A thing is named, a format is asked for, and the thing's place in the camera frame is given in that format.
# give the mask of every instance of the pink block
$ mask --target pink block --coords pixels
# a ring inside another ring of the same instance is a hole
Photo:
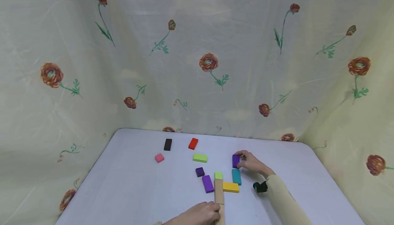
[[[160,163],[161,161],[164,160],[163,155],[161,155],[161,153],[159,153],[158,155],[155,156],[156,162]]]

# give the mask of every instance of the red block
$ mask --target red block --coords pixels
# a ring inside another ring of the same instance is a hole
[[[193,138],[189,144],[189,149],[194,150],[196,148],[197,143],[198,143],[198,139]]]

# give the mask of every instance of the colored block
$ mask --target colored block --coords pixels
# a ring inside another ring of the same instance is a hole
[[[223,191],[229,191],[232,193],[239,193],[239,186],[237,183],[223,182]]]
[[[233,168],[238,168],[237,164],[239,163],[239,155],[233,155]]]
[[[156,162],[160,163],[161,161],[164,160],[163,155],[161,155],[161,153],[159,153],[158,155],[155,156]]]
[[[233,169],[231,172],[233,174],[233,183],[237,183],[241,186],[241,173],[239,172],[239,169]]]
[[[189,144],[189,149],[194,150],[196,148],[197,143],[198,143],[198,139],[193,138]]]
[[[164,150],[171,150],[172,139],[166,139],[166,143],[164,144]]]
[[[204,154],[194,153],[193,161],[206,163],[208,161],[208,156]]]
[[[225,219],[224,219],[224,204],[219,204],[220,205],[220,210],[219,210],[219,214],[220,214],[220,220],[215,221],[215,225],[225,225]]]
[[[204,184],[205,192],[212,193],[215,189],[213,188],[211,177],[209,175],[204,175],[202,177],[202,183]]]
[[[221,172],[215,172],[215,179],[223,180],[223,174]]]
[[[215,179],[215,203],[224,204],[223,181]]]
[[[196,168],[196,174],[197,174],[197,177],[205,175],[204,169],[202,167]]]

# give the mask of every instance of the flower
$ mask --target flower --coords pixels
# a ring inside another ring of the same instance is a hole
[[[353,33],[355,33],[356,31],[356,25],[351,26],[350,28],[348,28],[346,35],[347,36],[352,36]]]
[[[127,105],[128,108],[132,108],[132,109],[137,108],[137,103],[130,96],[124,99],[124,103]]]
[[[168,30],[175,30],[175,21],[172,19],[168,22]]]
[[[352,75],[366,75],[370,66],[371,60],[368,57],[357,57],[347,65]]]
[[[270,114],[270,107],[268,106],[268,104],[260,104],[259,111],[260,114],[262,114],[264,117],[268,117]]]
[[[71,201],[76,191],[74,189],[68,190],[66,194],[63,196],[62,202],[59,205],[59,210],[63,211],[66,209],[68,203]]]
[[[290,11],[294,14],[300,11],[300,6],[298,4],[291,4]]]
[[[214,70],[218,67],[218,58],[212,53],[207,53],[200,59],[200,67],[205,72]]]
[[[281,140],[282,141],[293,141],[294,140],[294,134],[283,134]]]
[[[108,4],[107,0],[98,0],[98,1],[99,1],[100,4],[102,4],[104,6]]]
[[[379,155],[369,155],[366,165],[371,175],[378,176],[386,168],[386,161]]]
[[[52,88],[58,88],[63,80],[62,70],[53,63],[46,63],[41,67],[42,81]]]
[[[162,131],[164,131],[164,132],[175,132],[175,130],[172,127],[165,127]]]

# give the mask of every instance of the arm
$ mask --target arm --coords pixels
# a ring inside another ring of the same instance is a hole
[[[241,155],[241,159],[244,160],[244,162],[238,163],[238,168],[255,171],[267,180],[268,198],[283,225],[312,225],[305,212],[291,196],[282,179],[273,170],[247,150],[240,150],[235,154]]]

